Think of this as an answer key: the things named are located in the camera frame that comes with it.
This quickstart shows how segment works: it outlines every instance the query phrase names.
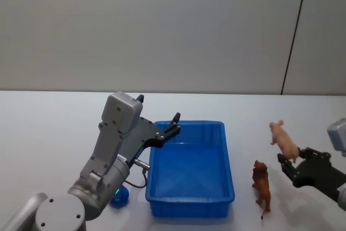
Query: toy animal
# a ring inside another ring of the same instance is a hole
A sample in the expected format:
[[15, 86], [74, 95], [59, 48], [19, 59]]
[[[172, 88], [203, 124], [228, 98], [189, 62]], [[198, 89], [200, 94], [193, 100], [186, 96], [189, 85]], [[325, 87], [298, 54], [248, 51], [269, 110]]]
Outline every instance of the toy animal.
[[267, 165], [263, 162], [255, 161], [252, 179], [254, 180], [254, 184], [252, 184], [253, 188], [256, 188], [259, 191], [259, 197], [256, 200], [256, 203], [259, 206], [262, 206], [263, 200], [265, 201], [265, 207], [261, 219], [265, 213], [270, 212], [270, 191], [269, 191], [269, 181], [268, 181], [268, 171]]
[[299, 149], [293, 143], [286, 131], [281, 127], [282, 125], [282, 120], [279, 120], [278, 123], [271, 122], [269, 124], [272, 133], [271, 144], [274, 145], [277, 143], [283, 156], [285, 156], [288, 160], [293, 159], [293, 162], [296, 162], [296, 159], [299, 157]]

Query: table surface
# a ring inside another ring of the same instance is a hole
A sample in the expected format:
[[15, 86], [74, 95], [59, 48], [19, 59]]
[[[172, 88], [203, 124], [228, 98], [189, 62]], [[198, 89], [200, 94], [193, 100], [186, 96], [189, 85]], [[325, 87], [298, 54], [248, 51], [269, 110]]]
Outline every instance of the table surface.
[[[0, 226], [35, 192], [64, 194], [78, 178], [98, 136], [97, 125], [110, 93], [0, 91]], [[158, 219], [145, 190], [129, 187], [129, 204], [106, 207], [91, 230], [346, 230], [346, 213], [311, 187], [294, 188], [281, 172], [271, 146], [270, 121], [301, 147], [331, 153], [333, 166], [346, 172], [346, 160], [333, 150], [327, 126], [346, 116], [346, 97], [145, 94], [142, 116], [170, 120], [216, 120], [225, 124], [236, 199], [226, 219]], [[149, 160], [149, 150], [140, 157]], [[252, 166], [268, 165], [271, 212], [263, 221], [255, 203]], [[129, 180], [143, 181], [138, 167]]]

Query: blue bin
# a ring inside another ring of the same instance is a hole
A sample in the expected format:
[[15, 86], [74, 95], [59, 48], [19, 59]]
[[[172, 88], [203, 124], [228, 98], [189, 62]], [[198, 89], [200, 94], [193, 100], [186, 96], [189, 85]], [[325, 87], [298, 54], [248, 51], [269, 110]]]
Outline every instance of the blue bin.
[[[165, 128], [169, 121], [156, 122]], [[234, 200], [224, 124], [180, 121], [181, 132], [150, 151], [145, 198], [157, 217], [226, 217]]]

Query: gray robot arm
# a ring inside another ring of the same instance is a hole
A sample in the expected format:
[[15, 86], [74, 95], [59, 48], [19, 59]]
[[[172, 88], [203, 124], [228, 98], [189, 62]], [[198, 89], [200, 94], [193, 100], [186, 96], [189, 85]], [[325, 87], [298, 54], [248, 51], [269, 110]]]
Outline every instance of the gray robot arm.
[[[327, 132], [334, 149], [346, 156], [346, 119], [330, 125]], [[299, 153], [304, 161], [296, 167], [282, 154], [277, 155], [282, 171], [292, 180], [293, 186], [315, 187], [346, 210], [346, 174], [331, 165], [331, 155], [311, 148], [300, 149]]]
[[180, 132], [177, 113], [166, 129], [140, 117], [144, 96], [134, 99], [123, 92], [110, 95], [98, 125], [94, 151], [68, 194], [50, 198], [39, 193], [29, 199], [1, 231], [80, 231], [85, 221], [97, 218], [147, 147], [160, 148]]

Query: brown lion figurine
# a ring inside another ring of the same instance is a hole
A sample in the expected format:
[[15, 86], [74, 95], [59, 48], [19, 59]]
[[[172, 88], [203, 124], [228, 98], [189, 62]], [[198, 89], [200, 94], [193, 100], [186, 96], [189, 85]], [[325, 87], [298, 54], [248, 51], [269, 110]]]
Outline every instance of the brown lion figurine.
[[263, 200], [265, 201], [265, 208], [261, 219], [266, 212], [270, 212], [270, 191], [269, 191], [269, 181], [268, 181], [268, 171], [267, 165], [263, 162], [255, 161], [252, 179], [254, 180], [254, 184], [252, 184], [253, 188], [256, 188], [259, 191], [259, 198], [256, 200], [256, 203], [259, 206], [262, 206]]

